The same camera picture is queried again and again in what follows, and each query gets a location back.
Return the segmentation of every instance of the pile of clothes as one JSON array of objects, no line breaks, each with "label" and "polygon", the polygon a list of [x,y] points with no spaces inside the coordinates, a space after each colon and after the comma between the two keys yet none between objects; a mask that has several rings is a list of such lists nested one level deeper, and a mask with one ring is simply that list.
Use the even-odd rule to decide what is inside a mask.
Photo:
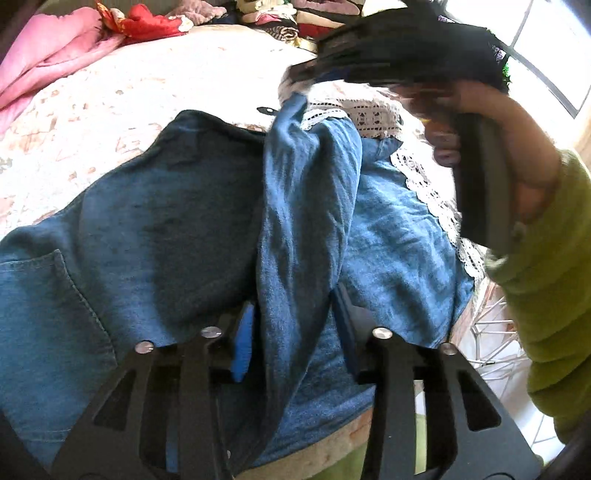
[{"label": "pile of clothes", "polygon": [[312,52],[318,38],[361,15],[349,0],[236,0],[236,6],[244,25]]},{"label": "pile of clothes", "polygon": [[136,4],[125,15],[96,2],[70,15],[33,15],[0,63],[0,135],[24,112],[35,94],[57,79],[87,67],[117,47],[184,35],[194,25],[237,23],[228,8],[202,0],[180,0],[167,15]]}]

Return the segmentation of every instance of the denim pocket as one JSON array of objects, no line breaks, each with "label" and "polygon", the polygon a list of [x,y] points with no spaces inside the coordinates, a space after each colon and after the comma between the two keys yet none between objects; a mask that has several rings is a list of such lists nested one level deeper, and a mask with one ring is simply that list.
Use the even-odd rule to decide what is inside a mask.
[{"label": "denim pocket", "polygon": [[0,408],[41,463],[116,366],[59,250],[0,264]]}]

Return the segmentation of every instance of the blue denim garment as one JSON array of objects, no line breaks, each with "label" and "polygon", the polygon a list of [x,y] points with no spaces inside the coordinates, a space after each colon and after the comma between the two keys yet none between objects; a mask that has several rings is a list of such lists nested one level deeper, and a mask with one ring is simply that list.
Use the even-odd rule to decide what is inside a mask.
[{"label": "blue denim garment", "polygon": [[43,464],[135,343],[187,340],[255,294],[265,366],[221,399],[236,471],[371,403],[329,315],[338,279],[408,340],[443,337],[473,283],[389,163],[399,143],[360,139],[348,119],[303,132],[305,104],[292,97],[266,137],[182,112],[143,155],[0,242],[0,408]]}]

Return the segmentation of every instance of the window frame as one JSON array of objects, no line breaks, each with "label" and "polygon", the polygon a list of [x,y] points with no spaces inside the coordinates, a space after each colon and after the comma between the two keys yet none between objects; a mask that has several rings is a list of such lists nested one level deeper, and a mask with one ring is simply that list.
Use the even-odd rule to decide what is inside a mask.
[{"label": "window frame", "polygon": [[[566,111],[570,114],[570,116],[575,118],[579,114],[579,112],[583,109],[583,106],[585,105],[585,103],[587,102],[587,99],[589,98],[589,93],[591,92],[591,84],[589,85],[589,88],[587,88],[587,93],[585,94],[585,97],[584,97],[583,103],[581,104],[581,107],[576,108],[571,103],[571,101],[568,98],[566,98],[566,95],[563,94],[563,92],[546,75],[544,75],[544,73],[542,73],[542,71],[538,67],[533,65],[528,59],[526,59],[519,52],[515,51],[515,45],[516,45],[517,41],[519,40],[519,36],[521,35],[521,32],[523,31],[523,27],[525,26],[525,22],[527,22],[527,19],[530,16],[531,8],[534,5],[534,1],[535,0],[530,0],[527,10],[525,11],[523,18],[521,19],[521,23],[519,25],[519,28],[517,29],[517,32],[515,33],[515,35],[513,37],[513,40],[511,41],[511,44],[507,45],[506,43],[499,40],[499,47],[506,53],[505,58],[504,58],[504,62],[506,63],[507,60],[509,60],[509,57],[513,57],[519,63],[524,65],[536,77],[538,77],[542,81],[542,83],[544,83],[546,85],[548,90],[552,93],[552,95],[554,95],[556,97],[556,99],[566,109]],[[436,2],[439,4],[442,14],[445,17],[447,17],[453,21],[463,23],[462,20],[460,20],[459,18],[456,18],[454,15],[447,12],[448,0],[436,0]]]}]

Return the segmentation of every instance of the green sleeve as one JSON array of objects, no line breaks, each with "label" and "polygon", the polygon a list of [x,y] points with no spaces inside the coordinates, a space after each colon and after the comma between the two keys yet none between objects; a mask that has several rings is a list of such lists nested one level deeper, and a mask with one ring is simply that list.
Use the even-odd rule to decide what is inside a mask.
[{"label": "green sleeve", "polygon": [[486,267],[532,360],[528,392],[566,443],[591,408],[591,177],[576,154],[562,159],[552,204]]}]

